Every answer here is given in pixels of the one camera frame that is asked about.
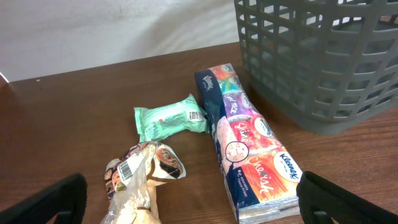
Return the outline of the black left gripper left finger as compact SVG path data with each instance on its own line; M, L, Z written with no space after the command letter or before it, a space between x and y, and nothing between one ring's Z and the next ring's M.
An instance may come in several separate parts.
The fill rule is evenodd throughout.
M76 173L1 212L1 224L81 224L87 202L87 182Z

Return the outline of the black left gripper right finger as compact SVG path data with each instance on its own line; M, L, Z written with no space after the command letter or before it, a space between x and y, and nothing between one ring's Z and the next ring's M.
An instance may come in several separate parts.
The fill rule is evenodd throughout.
M297 186L300 214L305 224L397 223L397 215L339 187L310 171Z

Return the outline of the grey plastic lattice basket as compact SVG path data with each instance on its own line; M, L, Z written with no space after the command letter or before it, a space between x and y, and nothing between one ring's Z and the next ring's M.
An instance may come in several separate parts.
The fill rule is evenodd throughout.
M254 89L315 134L397 106L396 0L235 0Z

